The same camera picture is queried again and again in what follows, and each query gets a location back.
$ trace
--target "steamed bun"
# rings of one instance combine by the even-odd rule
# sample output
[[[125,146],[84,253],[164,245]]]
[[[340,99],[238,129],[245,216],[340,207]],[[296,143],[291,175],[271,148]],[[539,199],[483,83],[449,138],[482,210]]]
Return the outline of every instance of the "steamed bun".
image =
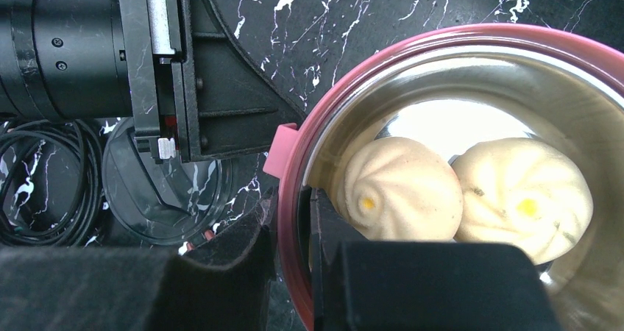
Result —
[[[449,241],[463,195],[450,165],[421,143],[381,138],[353,155],[344,176],[343,216],[372,240]]]
[[[538,140],[478,143],[453,169],[464,192],[458,241],[518,246],[540,264],[568,252],[592,218],[592,194],[570,158]]]

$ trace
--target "pink rim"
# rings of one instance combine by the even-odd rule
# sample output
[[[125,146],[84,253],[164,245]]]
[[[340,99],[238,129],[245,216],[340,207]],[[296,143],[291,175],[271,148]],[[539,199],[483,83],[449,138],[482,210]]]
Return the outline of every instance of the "pink rim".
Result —
[[[396,43],[356,66],[314,107],[299,130],[280,181],[277,205],[277,244],[295,309],[308,330],[313,330],[313,302],[307,265],[299,255],[295,210],[302,164],[325,120],[338,104],[365,79],[400,60],[431,49],[467,44],[497,44],[531,49],[566,60],[624,94],[624,54],[599,42],[540,26],[478,24],[440,29]]]

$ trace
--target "black bracket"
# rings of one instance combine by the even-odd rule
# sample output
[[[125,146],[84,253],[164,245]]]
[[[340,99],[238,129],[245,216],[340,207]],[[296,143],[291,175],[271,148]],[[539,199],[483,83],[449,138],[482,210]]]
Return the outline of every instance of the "black bracket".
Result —
[[[304,112],[250,60],[214,0],[119,4],[140,151],[159,158],[159,140],[176,132],[183,162],[223,159],[267,151],[279,125],[302,123]],[[154,52],[163,28],[173,54]],[[175,117],[174,131],[163,116]]]
[[[368,241],[323,191],[311,220],[315,330],[561,330],[514,246]]]

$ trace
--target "pink lid tab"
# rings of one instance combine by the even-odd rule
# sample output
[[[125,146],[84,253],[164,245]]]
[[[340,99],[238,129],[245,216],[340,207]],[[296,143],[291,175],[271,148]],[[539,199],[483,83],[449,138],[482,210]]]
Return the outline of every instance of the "pink lid tab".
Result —
[[[286,162],[291,156],[294,142],[299,134],[296,128],[297,125],[295,123],[277,127],[275,137],[271,143],[271,149],[269,150],[269,156],[266,158],[262,168],[265,173],[282,179],[284,169],[286,169]]]

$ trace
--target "pink container rim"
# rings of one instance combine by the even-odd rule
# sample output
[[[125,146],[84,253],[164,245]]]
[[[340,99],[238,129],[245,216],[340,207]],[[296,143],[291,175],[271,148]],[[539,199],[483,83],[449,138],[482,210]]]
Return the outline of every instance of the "pink container rim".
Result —
[[[624,94],[624,54],[594,40],[557,29],[522,24],[475,24],[427,32],[372,55],[342,77],[312,109],[299,130],[293,124],[276,132],[264,166],[280,179],[277,245],[284,278],[299,317],[313,330],[313,301],[307,264],[299,255],[297,197],[302,164],[327,117],[354,88],[372,74],[407,57],[447,46],[487,44],[514,46],[556,56],[593,74]]]

